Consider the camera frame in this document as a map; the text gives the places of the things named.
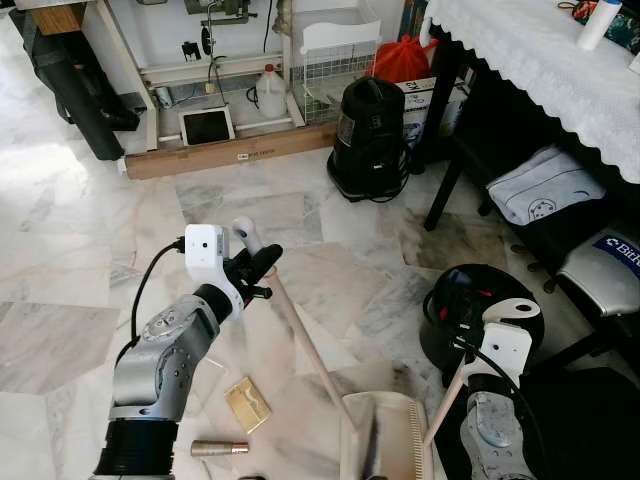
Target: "gold card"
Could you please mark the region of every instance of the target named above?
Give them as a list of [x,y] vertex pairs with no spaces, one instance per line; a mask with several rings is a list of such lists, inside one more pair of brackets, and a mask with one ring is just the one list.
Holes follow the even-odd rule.
[[247,434],[253,432],[271,416],[271,409],[256,386],[244,377],[227,393],[224,398]]

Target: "black cable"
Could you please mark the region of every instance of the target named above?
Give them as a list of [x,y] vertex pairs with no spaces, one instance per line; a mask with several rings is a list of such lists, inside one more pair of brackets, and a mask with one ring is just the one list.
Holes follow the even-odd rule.
[[[217,57],[213,58],[213,62],[217,62],[218,59],[220,58],[227,58],[226,55],[218,55]],[[226,105],[227,101],[224,99],[224,90],[222,90],[222,83],[220,82],[220,76],[218,75],[218,64],[216,63],[215,66],[215,70],[214,70],[215,74],[216,74],[216,84],[218,85],[218,90],[220,90],[220,96],[222,97],[222,104]]]
[[122,350],[120,350],[120,353],[118,353],[118,356],[116,357],[116,365],[118,364],[122,356],[125,353],[127,353],[127,350],[136,346],[136,343],[138,343],[138,340],[140,340],[140,335],[136,336],[136,338],[132,338],[127,342],[127,344],[124,347],[122,347]]
[[[137,342],[137,338],[138,338],[138,328],[136,326],[136,320],[138,316],[138,304],[140,303],[140,297],[142,296],[142,291],[144,290],[144,286],[147,284],[147,280],[149,280],[149,275],[151,275],[151,271],[156,266],[156,263],[158,263],[158,260],[160,260],[160,258],[165,253],[173,250],[174,248],[184,253],[184,237],[180,237],[171,245],[167,245],[162,250],[160,250],[156,254],[156,256],[153,257],[153,260],[151,260],[151,263],[147,267],[147,271],[144,272],[144,276],[142,277],[142,281],[140,282],[140,286],[138,287],[138,291],[136,293],[136,298],[133,300],[133,306],[131,307],[131,341],[129,342],[131,343],[131,345],[127,344],[129,347],[135,345],[134,342]],[[124,351],[126,350],[123,350],[120,352],[119,357],[124,354]]]
[[388,197],[380,196],[380,195],[368,195],[367,198],[371,200],[373,203],[390,202],[391,200],[396,198],[398,195],[400,195],[400,193],[402,193],[402,190],[404,190],[404,187],[407,185],[407,182],[409,181],[409,176],[411,175],[410,165],[412,161],[413,151],[411,150],[407,142],[404,140],[403,140],[403,149],[405,154],[398,164],[398,171],[400,173],[400,178],[402,179],[401,180],[402,185],[400,186],[397,192],[395,192],[392,195],[389,195]]
[[247,100],[253,103],[253,106],[260,110],[260,106],[258,105],[258,91],[256,90],[255,85],[247,89],[244,94],[247,97]]
[[269,38],[269,27],[271,26],[271,7],[273,0],[269,0],[269,13],[267,14],[267,31],[264,32],[264,43],[262,44],[262,53],[267,53],[267,38]]
[[182,102],[186,102],[187,100],[191,100],[193,97],[196,96],[196,89],[197,89],[197,85],[194,83],[191,95],[189,95],[188,97],[181,98],[180,100],[174,102],[174,104],[172,106],[175,107],[176,105],[180,105]]
[[522,394],[522,391],[518,388],[518,386],[511,379],[511,377],[502,368],[500,368],[500,365],[498,365],[491,358],[489,358],[487,355],[485,355],[480,350],[478,350],[475,346],[465,342],[464,340],[460,340],[459,338],[456,338],[453,341],[453,344],[464,348],[467,352],[475,355],[476,357],[484,361],[493,370],[495,370],[496,373],[500,375],[505,382],[507,382],[507,384],[509,385],[509,388],[513,390],[515,395],[518,397],[520,404],[524,407],[527,413],[527,416],[529,417],[529,420],[531,421],[531,425],[533,427],[533,430],[536,436],[536,441],[538,442],[538,446],[540,448],[540,455],[542,457],[542,463],[544,465],[547,480],[551,480],[553,478],[553,475],[551,473],[551,464],[549,463],[549,456],[547,455],[544,439],[542,438],[542,431],[540,430],[540,425],[538,425],[538,421],[536,420],[536,417],[533,414],[533,410],[531,410],[531,407],[529,406],[529,402],[527,402],[527,399]]

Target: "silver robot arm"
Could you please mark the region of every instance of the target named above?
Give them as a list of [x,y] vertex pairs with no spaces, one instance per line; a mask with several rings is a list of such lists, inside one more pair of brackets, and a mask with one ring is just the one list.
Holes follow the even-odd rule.
[[187,270],[202,285],[153,317],[116,362],[106,446],[91,480],[174,478],[173,443],[196,366],[223,321],[239,318],[252,298],[268,298],[255,284],[281,254],[271,245],[229,259],[223,228],[187,227]]

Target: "plastic container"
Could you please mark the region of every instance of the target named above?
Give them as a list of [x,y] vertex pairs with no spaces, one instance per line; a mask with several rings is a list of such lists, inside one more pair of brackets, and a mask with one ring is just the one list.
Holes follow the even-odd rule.
[[264,73],[256,83],[258,107],[267,118],[284,117],[287,113],[287,87],[284,80],[274,71],[273,65],[264,67]]
[[578,37],[578,47],[583,50],[594,50],[609,30],[611,22],[621,7],[620,0],[600,0]]

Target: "marble floor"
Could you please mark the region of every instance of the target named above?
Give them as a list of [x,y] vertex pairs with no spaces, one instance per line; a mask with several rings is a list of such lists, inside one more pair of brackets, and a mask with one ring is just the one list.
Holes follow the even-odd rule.
[[[154,254],[187,223],[253,217],[285,247],[282,280],[344,393],[393,390],[432,415],[440,375],[423,355],[422,301],[461,262],[504,268],[532,290],[546,318],[538,357],[590,331],[561,292],[542,291],[531,258],[495,216],[476,214],[463,180],[441,228],[422,215],[445,164],[412,177],[387,204],[349,204],[328,180],[328,149],[214,170],[130,181],[99,162],[34,77],[8,18],[0,17],[0,476],[88,478],[103,445],[115,356],[129,309]],[[232,242],[232,249],[239,248]],[[142,298],[148,319],[193,285],[178,254],[166,256]],[[614,354],[580,362],[611,364]],[[249,376],[273,415],[246,456],[200,462],[197,438],[244,440],[224,392]],[[194,379],[176,443],[180,479],[338,478],[339,418],[299,342],[270,303],[225,324]]]

